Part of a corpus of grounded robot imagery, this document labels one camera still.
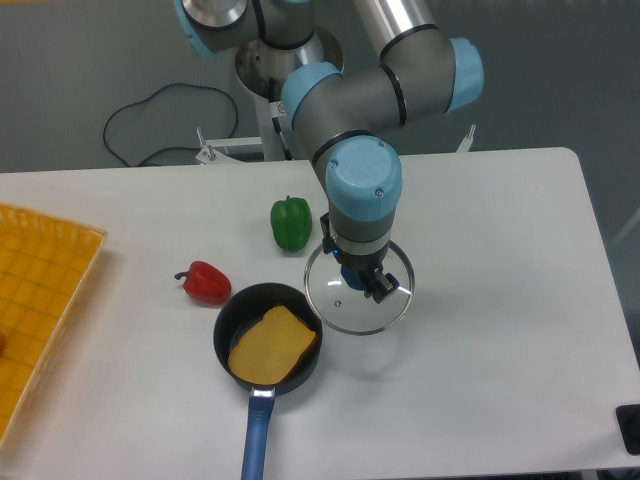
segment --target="blue pan handle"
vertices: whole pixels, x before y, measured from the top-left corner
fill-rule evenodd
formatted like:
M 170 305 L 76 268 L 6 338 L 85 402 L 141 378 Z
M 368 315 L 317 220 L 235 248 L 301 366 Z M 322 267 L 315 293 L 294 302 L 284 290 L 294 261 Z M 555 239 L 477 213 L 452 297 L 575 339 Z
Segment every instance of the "blue pan handle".
M 262 480 L 267 452 L 267 431 L 276 403 L 275 390 L 252 389 L 249 397 L 247 438 L 244 443 L 242 480 Z

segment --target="frying pan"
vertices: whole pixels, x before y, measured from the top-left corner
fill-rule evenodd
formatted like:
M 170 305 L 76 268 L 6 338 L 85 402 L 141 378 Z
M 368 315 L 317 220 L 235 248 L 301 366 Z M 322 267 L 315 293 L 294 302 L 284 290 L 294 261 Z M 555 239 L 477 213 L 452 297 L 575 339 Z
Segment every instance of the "frying pan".
M 260 385 L 247 382 L 229 368 L 229 354 L 240 338 L 258 323 L 267 311 L 278 305 L 287 307 L 310 330 L 317 333 L 317 341 L 302 361 L 282 382 Z M 249 396 L 247 436 L 242 462 L 242 480 L 259 480 L 264 472 L 267 431 L 275 397 L 302 385 L 318 363 L 322 345 L 322 322 L 313 313 L 304 294 L 280 283 L 261 283 L 236 293 L 218 314 L 213 329 L 213 346 L 220 365 Z

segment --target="black cable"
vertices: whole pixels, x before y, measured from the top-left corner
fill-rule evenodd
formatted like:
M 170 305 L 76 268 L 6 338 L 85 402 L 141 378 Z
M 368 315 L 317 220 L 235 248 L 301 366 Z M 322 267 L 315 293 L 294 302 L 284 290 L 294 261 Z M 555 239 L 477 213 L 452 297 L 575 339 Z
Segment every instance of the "black cable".
M 201 150 L 200 148 L 196 148 L 196 147 L 167 147 L 167 148 L 163 148 L 161 150 L 158 150 L 157 152 L 153 152 L 151 155 L 148 155 L 146 158 L 144 158 L 141 162 L 137 163 L 136 165 L 131 165 L 124 158 L 122 158 L 120 155 L 118 155 L 116 152 L 114 152 L 113 149 L 109 146 L 109 142 L 107 142 L 107 129 L 109 128 L 109 124 L 111 123 L 111 120 L 113 120 L 113 117 L 115 117 L 117 114 L 119 114 L 123 110 L 127 110 L 128 108 L 136 107 L 138 105 L 142 105 L 143 103 L 147 103 L 147 102 L 153 100 L 154 97 L 158 96 L 159 94 L 161 94 L 165 90 L 167 90 L 169 88 L 172 88 L 172 87 L 186 87 L 186 88 L 194 88 L 194 89 L 197 89 L 197 90 L 208 90 L 208 91 L 211 91 L 211 92 L 216 92 L 216 93 L 219 93 L 221 95 L 224 95 L 227 98 L 227 100 L 229 100 L 229 102 L 231 102 L 231 106 L 233 107 L 233 111 L 235 113 L 235 120 L 233 122 L 233 127 L 231 128 L 231 132 L 229 132 L 229 135 L 227 135 L 226 138 L 231 138 L 236 133 L 236 130 L 238 128 L 238 120 L 239 120 L 238 105 L 236 104 L 235 100 L 233 99 L 233 97 L 231 95 L 229 95 L 224 90 L 221 90 L 221 89 L 216 88 L 216 87 L 207 87 L 207 86 L 204 86 L 204 85 L 194 85 L 194 84 L 191 84 L 191 83 L 180 83 L 180 82 L 178 82 L 178 83 L 170 83 L 170 84 L 165 85 L 164 87 L 160 88 L 159 90 L 156 90 L 154 93 L 149 95 L 144 100 L 140 100 L 139 102 L 130 103 L 129 105 L 125 105 L 124 107 L 120 107 L 118 110 L 116 110 L 115 112 L 113 112 L 111 114 L 111 116 L 107 120 L 107 123 L 104 124 L 104 129 L 102 130 L 102 142 L 104 143 L 104 146 L 109 151 L 109 153 L 111 153 L 111 155 L 116 157 L 125 167 L 159 166 L 156 163 L 148 163 L 148 161 L 151 160 L 153 157 L 155 157 L 157 155 L 160 155 L 161 153 L 165 153 L 165 152 L 169 152 L 169 151 L 194 151 L 194 152 L 198 151 L 199 152 Z

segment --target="blue joint cap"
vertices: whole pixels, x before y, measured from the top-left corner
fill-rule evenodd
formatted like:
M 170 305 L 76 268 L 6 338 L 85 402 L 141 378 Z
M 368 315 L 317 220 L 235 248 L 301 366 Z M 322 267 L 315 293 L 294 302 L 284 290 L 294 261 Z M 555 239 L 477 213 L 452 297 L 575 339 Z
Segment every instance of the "blue joint cap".
M 198 54 L 198 56 L 211 57 L 215 55 L 211 50 L 209 50 L 204 45 L 204 43 L 202 43 L 202 40 L 198 38 L 198 35 L 193 30 L 193 27 L 189 23 L 189 20 L 187 19 L 187 16 L 185 15 L 184 10 L 182 8 L 182 0 L 173 0 L 173 8 L 175 8 L 176 15 L 178 15 L 178 19 L 180 20 L 180 24 L 182 25 L 184 32 L 187 34 L 187 38 L 189 39 L 189 42 L 191 42 L 191 46 L 193 47 L 195 52 Z
M 343 140 L 327 163 L 325 184 L 330 201 L 344 215 L 359 222 L 381 220 L 400 200 L 400 158 L 376 137 Z
M 295 70 L 282 87 L 282 103 L 291 119 L 294 128 L 296 111 L 304 97 L 313 90 L 318 83 L 331 75 L 342 75 L 335 65 L 329 62 L 309 63 Z
M 473 102 L 480 96 L 484 86 L 484 69 L 476 47 L 466 38 L 452 38 L 449 41 L 456 56 L 456 76 L 447 112 Z

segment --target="orange plastic tray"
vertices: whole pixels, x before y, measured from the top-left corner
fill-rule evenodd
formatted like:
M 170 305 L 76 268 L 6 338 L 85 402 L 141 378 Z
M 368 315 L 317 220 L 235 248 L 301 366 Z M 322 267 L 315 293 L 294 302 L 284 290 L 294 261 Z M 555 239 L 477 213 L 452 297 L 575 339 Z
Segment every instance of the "orange plastic tray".
M 0 203 L 0 444 L 49 358 L 106 235 Z

